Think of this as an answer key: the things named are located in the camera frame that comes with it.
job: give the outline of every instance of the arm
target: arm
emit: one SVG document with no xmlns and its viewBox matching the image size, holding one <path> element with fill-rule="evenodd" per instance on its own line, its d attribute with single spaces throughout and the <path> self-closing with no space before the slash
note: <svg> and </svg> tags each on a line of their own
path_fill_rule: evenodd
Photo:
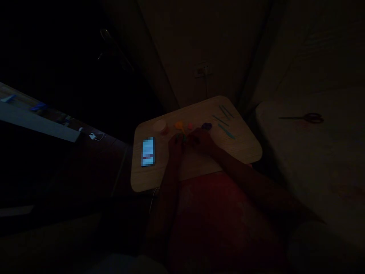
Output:
<svg viewBox="0 0 365 274">
<path fill-rule="evenodd" d="M 169 160 L 163 176 L 156 206 L 151 212 L 146 231 L 146 241 L 141 253 L 160 262 L 165 262 L 170 229 L 175 216 L 178 199 L 178 178 L 184 151 L 183 135 L 174 135 L 168 143 Z"/>
<path fill-rule="evenodd" d="M 318 220 L 315 214 L 296 200 L 286 189 L 219 148 L 208 131 L 194 130 L 189 135 L 188 145 L 209 154 L 256 206 L 266 213 L 283 217 L 290 221 L 291 225 L 297 225 L 305 220 Z"/>
</svg>

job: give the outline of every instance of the scissors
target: scissors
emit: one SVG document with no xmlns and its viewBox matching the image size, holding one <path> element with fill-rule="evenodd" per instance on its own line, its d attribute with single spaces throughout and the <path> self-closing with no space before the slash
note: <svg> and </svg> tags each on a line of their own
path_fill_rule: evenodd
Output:
<svg viewBox="0 0 365 274">
<path fill-rule="evenodd" d="M 303 119 L 312 124 L 320 124 L 324 122 L 321 114 L 318 113 L 308 113 L 303 117 L 279 117 L 279 119 Z"/>
</svg>

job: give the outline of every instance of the smartphone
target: smartphone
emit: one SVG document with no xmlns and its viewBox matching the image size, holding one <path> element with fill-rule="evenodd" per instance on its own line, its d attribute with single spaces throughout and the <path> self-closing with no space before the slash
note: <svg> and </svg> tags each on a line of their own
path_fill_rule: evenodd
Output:
<svg viewBox="0 0 365 274">
<path fill-rule="evenodd" d="M 142 142 L 142 167 L 155 164 L 155 138 L 148 137 Z"/>
</svg>

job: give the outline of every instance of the small table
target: small table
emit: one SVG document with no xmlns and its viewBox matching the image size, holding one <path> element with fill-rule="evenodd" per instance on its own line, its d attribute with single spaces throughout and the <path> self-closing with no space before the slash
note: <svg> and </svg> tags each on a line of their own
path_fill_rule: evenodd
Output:
<svg viewBox="0 0 365 274">
<path fill-rule="evenodd" d="M 228 121 L 219 109 L 219 105 L 224 105 L 234 118 L 227 114 L 230 117 L 230 121 Z M 224 125 L 212 115 L 223 120 L 229 126 Z M 165 136 L 155 133 L 152 129 L 153 124 L 160 119 L 167 122 L 170 130 Z M 130 178 L 130 184 L 135 192 L 160 186 L 168 161 L 168 141 L 173 135 L 181 132 L 174 127 L 177 121 L 183 121 L 186 134 L 191 132 L 187 128 L 188 123 L 192 123 L 194 128 L 201 127 L 203 123 L 212 123 L 213 127 L 209 132 L 215 143 L 245 164 L 256 162 L 262 156 L 260 143 L 243 121 L 232 102 L 227 97 L 216 96 L 139 124 L 134 134 Z M 218 126 L 218 123 L 232 133 L 236 139 L 227 136 Z M 148 137 L 155 138 L 156 163 L 151 167 L 141 167 L 142 141 Z M 180 168 L 179 180 L 186 180 L 221 170 L 222 168 L 210 157 L 198 154 L 187 147 Z"/>
</svg>

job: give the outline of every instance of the electrical outlet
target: electrical outlet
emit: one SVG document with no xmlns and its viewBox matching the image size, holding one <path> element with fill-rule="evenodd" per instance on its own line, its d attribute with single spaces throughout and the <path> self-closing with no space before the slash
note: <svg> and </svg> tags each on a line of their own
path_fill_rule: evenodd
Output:
<svg viewBox="0 0 365 274">
<path fill-rule="evenodd" d="M 212 66 L 208 62 L 201 62 L 194 67 L 194 77 L 199 78 L 213 73 Z"/>
</svg>

